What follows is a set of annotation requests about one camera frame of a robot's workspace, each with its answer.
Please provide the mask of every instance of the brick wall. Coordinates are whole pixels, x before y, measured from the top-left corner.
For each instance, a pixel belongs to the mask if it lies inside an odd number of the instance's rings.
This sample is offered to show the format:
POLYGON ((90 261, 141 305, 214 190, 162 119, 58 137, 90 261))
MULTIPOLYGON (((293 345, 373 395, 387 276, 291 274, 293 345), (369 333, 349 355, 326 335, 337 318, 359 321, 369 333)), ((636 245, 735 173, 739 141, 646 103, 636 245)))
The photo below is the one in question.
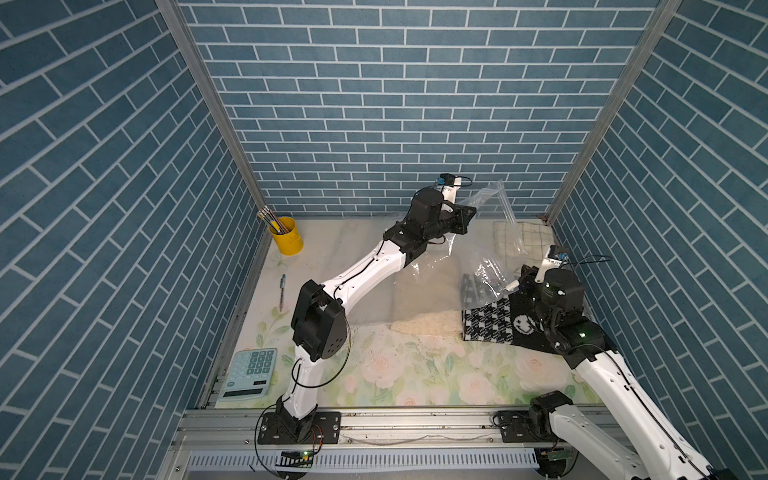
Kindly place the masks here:
POLYGON ((684 0, 556 226, 614 256, 582 270, 598 319, 739 478, 768 478, 767 25, 762 0, 684 0))
POLYGON ((657 0, 181 3, 281 211, 405 211, 447 171, 534 216, 657 0))
POLYGON ((0 2, 0 478, 144 478, 253 202, 152 0, 0 2))

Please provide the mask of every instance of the black bracket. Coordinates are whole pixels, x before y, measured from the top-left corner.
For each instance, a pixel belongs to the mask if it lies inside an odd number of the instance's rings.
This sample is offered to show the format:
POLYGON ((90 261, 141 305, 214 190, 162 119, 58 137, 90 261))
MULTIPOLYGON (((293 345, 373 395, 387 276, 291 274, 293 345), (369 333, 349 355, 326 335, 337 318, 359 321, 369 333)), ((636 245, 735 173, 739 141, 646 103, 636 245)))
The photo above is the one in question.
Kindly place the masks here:
POLYGON ((529 428, 528 410, 501 410, 496 412, 495 421, 501 425, 504 443, 554 442, 557 439, 554 435, 534 435, 529 428))
MULTIPOLYGON (((442 175, 441 178, 445 182, 453 182, 452 178, 442 175)), ((442 193, 432 187, 422 188, 411 199, 406 218, 384 232, 383 238, 400 247, 400 251, 406 255, 406 265, 409 265, 424 253, 430 240, 440 238, 446 233, 467 233, 469 221, 476 213, 475 207, 452 204, 444 200, 442 193)))
MULTIPOLYGON (((323 445, 339 443, 341 412, 316 412, 312 424, 319 426, 323 431, 323 445)), ((305 439, 297 441, 280 421, 277 414, 268 412, 264 414, 261 421, 261 430, 259 430, 257 441, 259 445, 308 445, 312 443, 312 433, 308 433, 305 439)))
POLYGON ((293 342, 302 346, 313 362, 331 358, 346 341, 344 307, 314 280, 301 286, 290 325, 293 342))

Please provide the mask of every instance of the ventilation grille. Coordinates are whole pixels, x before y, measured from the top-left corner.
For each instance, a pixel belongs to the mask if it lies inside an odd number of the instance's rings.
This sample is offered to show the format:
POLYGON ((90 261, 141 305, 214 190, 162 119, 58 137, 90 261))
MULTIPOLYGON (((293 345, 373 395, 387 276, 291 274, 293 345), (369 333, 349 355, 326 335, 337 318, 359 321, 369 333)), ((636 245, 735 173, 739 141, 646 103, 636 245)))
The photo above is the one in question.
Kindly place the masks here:
MULTIPOLYGON (((275 458, 282 450, 260 452, 261 461, 269 468, 275 467, 275 458)), ((287 459, 280 457, 280 470, 306 471, 307 468, 291 468, 287 459)), ((190 456, 190 471, 250 471, 260 465, 253 453, 240 451, 196 451, 190 456)), ((386 449, 371 453, 371 449, 343 449, 323 451, 311 467, 316 473, 348 472, 397 472, 399 470, 440 470, 457 468, 538 468, 534 449, 525 448, 462 448, 462 449, 386 449)))

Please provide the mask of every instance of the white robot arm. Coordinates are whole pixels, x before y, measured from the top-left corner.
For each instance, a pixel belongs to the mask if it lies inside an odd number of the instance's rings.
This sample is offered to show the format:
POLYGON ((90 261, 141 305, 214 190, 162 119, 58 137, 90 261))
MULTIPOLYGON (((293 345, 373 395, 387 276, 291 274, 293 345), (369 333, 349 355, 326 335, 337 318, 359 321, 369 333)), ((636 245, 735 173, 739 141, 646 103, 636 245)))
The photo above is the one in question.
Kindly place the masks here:
MULTIPOLYGON (((384 233, 370 253, 338 276, 302 287, 291 326, 296 363, 276 415, 294 440, 306 438, 317 409, 317 387, 325 359, 336 354, 349 334, 345 312, 383 279, 401 270, 445 233, 466 233, 476 210, 454 204, 461 178, 441 175, 439 189, 420 190, 406 218, 384 233)), ((610 480, 731 480, 715 471, 672 426, 598 324, 583 317, 584 287, 562 268, 568 250, 552 246, 539 268, 523 266, 512 284, 527 294, 541 331, 552 348, 589 384, 613 414, 637 453, 591 424, 561 392, 531 402, 529 425, 537 436, 555 435, 573 445, 610 480)))
POLYGON ((317 388, 330 382, 321 383, 323 364, 347 339, 346 312, 379 282, 424 253, 430 240, 466 233, 477 210, 454 203, 461 185, 461 177, 440 175, 435 185, 414 195, 406 218, 388 229, 370 253, 320 285, 310 280, 302 286, 291 320, 296 362, 288 391, 276 404, 284 432, 295 440, 308 435, 317 409, 317 388))
POLYGON ((562 268, 568 250, 551 246, 538 269, 524 266, 518 282, 529 295, 541 331, 600 396, 637 453, 591 424, 561 392, 531 401, 529 419, 538 435, 556 435, 573 445, 610 480, 701 480, 735 478, 711 464, 674 428, 602 328, 583 317, 584 287, 573 270, 562 268))

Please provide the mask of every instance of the cable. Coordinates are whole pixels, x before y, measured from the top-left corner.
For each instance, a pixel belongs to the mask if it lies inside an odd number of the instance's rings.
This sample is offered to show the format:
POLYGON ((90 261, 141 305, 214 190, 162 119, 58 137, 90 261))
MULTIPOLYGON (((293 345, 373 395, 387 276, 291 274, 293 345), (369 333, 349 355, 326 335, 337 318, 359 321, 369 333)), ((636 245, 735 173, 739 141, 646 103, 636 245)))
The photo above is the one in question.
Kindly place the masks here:
POLYGON ((347 361, 349 360, 349 353, 352 352, 352 330, 349 328, 349 322, 346 323, 346 331, 347 331, 347 339, 349 340, 349 346, 346 349, 346 358, 344 359, 344 363, 341 364, 341 368, 334 376, 330 378, 330 380, 327 380, 319 385, 303 385, 299 383, 298 375, 293 374, 293 370, 296 368, 296 364, 299 363, 299 360, 296 361, 296 363, 293 364, 293 367, 291 367, 290 370, 290 378, 296 383, 298 386, 302 386, 305 389, 318 389, 320 387, 324 387, 331 383, 333 380, 336 379, 337 376, 341 375, 341 372, 344 371, 344 367, 346 366, 347 361))
POLYGON ((475 184, 473 179, 471 179, 469 177, 465 177, 464 175, 456 175, 456 178, 466 178, 467 180, 469 180, 469 185, 459 185, 460 187, 471 187, 472 185, 475 184))
MULTIPOLYGON (((291 376, 293 376, 293 369, 296 368, 296 364, 299 362, 299 360, 300 359, 296 359, 296 361, 293 363, 293 366, 290 367, 290 371, 291 371, 291 374, 292 374, 291 376)), ((293 393, 295 391, 296 391, 296 383, 293 384, 293 388, 291 389, 290 394, 293 395, 293 393)))
POLYGON ((576 451, 576 455, 574 455, 574 462, 571 463, 571 466, 568 468, 568 470, 563 472, 563 475, 560 475, 561 477, 565 477, 567 474, 571 473, 571 470, 573 470, 574 467, 576 466, 576 461, 578 460, 578 450, 576 450, 576 449, 574 449, 574 450, 576 451))
POLYGON ((476 436, 476 437, 471 437, 469 439, 453 439, 453 438, 447 437, 445 435, 424 435, 424 436, 418 437, 417 439, 400 440, 400 441, 397 441, 397 442, 387 442, 387 443, 369 442, 367 440, 360 440, 360 439, 350 439, 350 440, 352 440, 353 442, 362 443, 364 445, 371 445, 371 446, 374 446, 374 447, 386 447, 386 446, 390 446, 390 445, 401 445, 403 443, 418 442, 419 440, 429 439, 429 438, 446 439, 446 440, 451 440, 452 442, 469 442, 471 440, 486 439, 486 438, 491 437, 493 435, 494 434, 492 434, 492 433, 487 433, 485 435, 479 435, 479 436, 476 436))
POLYGON ((614 363, 614 365, 618 369, 618 371, 621 374, 621 376, 624 377, 624 381, 627 383, 627 387, 629 387, 629 390, 632 391, 634 396, 637 398, 637 401, 640 402, 640 404, 643 406, 643 408, 648 413, 648 415, 650 415, 650 417, 654 420, 654 422, 656 422, 656 425, 658 425, 659 429, 661 429, 661 431, 664 432, 664 434, 667 436, 667 438, 669 438, 670 442, 672 442, 672 445, 674 445, 674 448, 676 448, 677 451, 679 451, 681 454, 683 454, 683 457, 685 457, 687 462, 690 463, 690 466, 694 467, 694 469, 699 473, 699 475, 702 476, 702 478, 707 478, 707 476, 699 469, 699 467, 697 467, 694 464, 694 462, 690 459, 688 454, 683 451, 683 449, 680 447, 680 445, 677 443, 677 441, 675 441, 674 437, 667 431, 666 428, 664 428, 663 425, 661 425, 661 422, 659 422, 659 419, 656 418, 656 416, 652 413, 652 411, 645 404, 643 399, 637 394, 637 391, 635 391, 635 389, 634 389, 634 385, 632 383, 630 383, 629 379, 624 374, 624 370, 621 369, 621 367, 619 366, 618 362, 612 356, 608 355, 608 352, 605 349, 603 349, 600 346, 594 345, 593 343, 582 343, 580 345, 576 345, 576 346, 574 346, 571 349, 571 352, 573 352, 574 350, 576 350, 577 348, 582 347, 582 346, 592 346, 592 347, 600 350, 602 353, 605 354, 606 357, 608 357, 614 363))
POLYGON ((502 428, 503 426, 505 426, 505 425, 508 425, 507 423, 505 423, 504 425, 502 425, 502 424, 500 424, 500 423, 496 423, 496 422, 494 421, 494 420, 496 420, 496 418, 497 418, 497 417, 500 417, 500 416, 501 416, 501 415, 499 415, 499 414, 498 414, 498 412, 496 412, 496 413, 494 413, 493 415, 491 415, 491 425, 493 425, 493 426, 494 426, 494 427, 496 427, 497 429, 500 429, 500 428, 502 428))
POLYGON ((382 248, 384 247, 384 242, 385 242, 385 241, 384 241, 384 240, 382 240, 381 244, 379 245, 379 249, 376 251, 376 255, 374 255, 374 256, 373 256, 373 258, 371 259, 371 261, 369 261, 368 263, 366 263, 366 265, 365 265, 365 266, 362 268, 362 270, 360 270, 358 273, 355 273, 355 274, 354 274, 354 275, 352 275, 350 278, 348 278, 348 279, 344 280, 344 281, 343 281, 343 282, 341 282, 339 285, 336 285, 336 288, 335 288, 335 289, 333 289, 333 298, 334 298, 334 299, 336 298, 336 292, 338 292, 338 291, 339 291, 339 288, 341 288, 341 287, 344 285, 344 283, 347 283, 347 282, 349 282, 351 279, 353 279, 353 278, 355 278, 356 276, 360 275, 361 273, 365 272, 365 271, 366 271, 366 268, 368 268, 368 267, 371 265, 371 263, 373 263, 373 262, 374 262, 374 260, 376 260, 376 257, 378 257, 378 256, 379 256, 379 253, 381 253, 381 251, 382 251, 382 248))
POLYGON ((317 455, 318 453, 320 453, 320 450, 322 450, 322 449, 323 449, 323 438, 324 438, 324 434, 323 434, 323 429, 321 429, 321 428, 320 428, 320 425, 312 425, 312 426, 313 426, 313 427, 317 427, 317 429, 318 429, 318 430, 320 430, 320 445, 318 445, 318 446, 317 446, 317 452, 315 452, 315 453, 312 455, 312 456, 315 456, 315 455, 317 455))
POLYGON ((579 260, 576 263, 563 263, 562 265, 560 265, 560 268, 562 268, 563 266, 566 266, 566 265, 573 265, 573 267, 571 269, 575 272, 576 269, 580 265, 588 265, 590 263, 605 263, 605 262, 610 262, 613 259, 614 258, 612 256, 610 256, 610 255, 603 255, 603 254, 587 255, 586 257, 582 258, 581 260, 579 260), (588 260, 590 258, 600 258, 601 260, 592 260, 591 262, 585 261, 585 260, 588 260))
MULTIPOLYGON (((273 403, 272 405, 270 405, 270 406, 266 407, 264 410, 262 410, 261 411, 261 415, 259 415, 259 419, 256 420, 256 428, 253 429, 253 451, 256 453, 256 460, 259 461, 259 464, 264 468, 264 470, 267 470, 269 473, 271 473, 272 475, 276 476, 277 478, 282 478, 283 480, 285 480, 285 478, 280 476, 280 474, 277 473, 277 471, 270 470, 269 468, 266 467, 266 465, 264 465, 264 462, 261 461, 261 457, 259 457, 259 449, 257 447, 258 444, 259 444, 259 441, 256 438, 256 436, 257 436, 257 433, 259 432, 259 425, 261 424, 261 419, 264 417, 264 413, 267 410, 269 410, 269 409, 271 409, 273 407, 277 407, 277 404, 273 403)), ((253 470, 254 473, 256 472, 256 470, 253 468, 253 465, 249 464, 248 466, 250 467, 251 470, 253 470)))

